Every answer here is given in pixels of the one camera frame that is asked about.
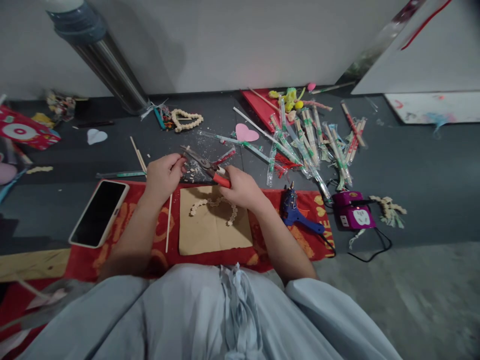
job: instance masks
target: chopstick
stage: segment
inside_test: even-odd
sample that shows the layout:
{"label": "chopstick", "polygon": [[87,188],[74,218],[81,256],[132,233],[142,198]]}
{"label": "chopstick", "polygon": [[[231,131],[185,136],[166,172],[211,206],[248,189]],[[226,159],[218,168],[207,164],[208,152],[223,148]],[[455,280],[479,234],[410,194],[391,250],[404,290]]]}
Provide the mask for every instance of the chopstick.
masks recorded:
{"label": "chopstick", "polygon": [[145,178],[147,178],[147,167],[145,166],[145,162],[144,162],[144,159],[142,158],[142,154],[140,153],[140,150],[137,149],[134,138],[130,136],[130,140],[131,140],[131,144],[133,145],[133,149],[135,150],[136,157],[138,158],[138,162],[140,163],[141,169],[145,173]]}

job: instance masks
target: pliers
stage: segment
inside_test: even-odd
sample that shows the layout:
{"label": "pliers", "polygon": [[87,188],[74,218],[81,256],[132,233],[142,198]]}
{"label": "pliers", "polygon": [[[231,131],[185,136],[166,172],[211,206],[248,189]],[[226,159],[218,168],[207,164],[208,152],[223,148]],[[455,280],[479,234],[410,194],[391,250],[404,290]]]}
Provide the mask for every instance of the pliers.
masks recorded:
{"label": "pliers", "polygon": [[230,189],[232,187],[232,183],[230,182],[230,179],[227,178],[227,172],[223,167],[214,165],[210,161],[205,160],[203,157],[193,151],[190,146],[181,145],[180,148],[185,154],[189,155],[193,160],[195,160],[214,182],[220,186],[223,186],[224,188]]}

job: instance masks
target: pink paper heart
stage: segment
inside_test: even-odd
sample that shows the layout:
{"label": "pink paper heart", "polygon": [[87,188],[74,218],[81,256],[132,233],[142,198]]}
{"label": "pink paper heart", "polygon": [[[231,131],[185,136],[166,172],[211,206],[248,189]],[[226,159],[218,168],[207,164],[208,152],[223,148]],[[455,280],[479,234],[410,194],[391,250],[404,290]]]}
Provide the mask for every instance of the pink paper heart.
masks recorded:
{"label": "pink paper heart", "polygon": [[235,126],[236,139],[238,141],[253,142],[258,140],[260,135],[254,130],[250,130],[244,123],[239,123]]}

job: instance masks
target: pink pom pom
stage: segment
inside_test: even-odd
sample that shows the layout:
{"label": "pink pom pom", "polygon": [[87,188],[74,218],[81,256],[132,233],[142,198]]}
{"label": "pink pom pom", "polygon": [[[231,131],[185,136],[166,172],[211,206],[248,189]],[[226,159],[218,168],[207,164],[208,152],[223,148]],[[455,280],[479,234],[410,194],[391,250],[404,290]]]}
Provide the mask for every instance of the pink pom pom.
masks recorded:
{"label": "pink pom pom", "polygon": [[17,168],[13,165],[0,162],[0,185],[5,185],[15,179]]}

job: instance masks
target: person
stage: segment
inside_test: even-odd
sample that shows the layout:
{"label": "person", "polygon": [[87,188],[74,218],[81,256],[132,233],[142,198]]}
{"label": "person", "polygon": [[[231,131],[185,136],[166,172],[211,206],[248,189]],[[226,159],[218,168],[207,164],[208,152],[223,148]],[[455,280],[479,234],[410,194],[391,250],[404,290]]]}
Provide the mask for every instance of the person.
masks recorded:
{"label": "person", "polygon": [[155,281],[159,212],[185,172],[180,154],[148,165],[143,196],[97,285],[69,304],[21,359],[400,359],[373,320],[321,282],[254,179],[227,166],[222,195],[258,219],[281,290],[236,266],[181,264]]}

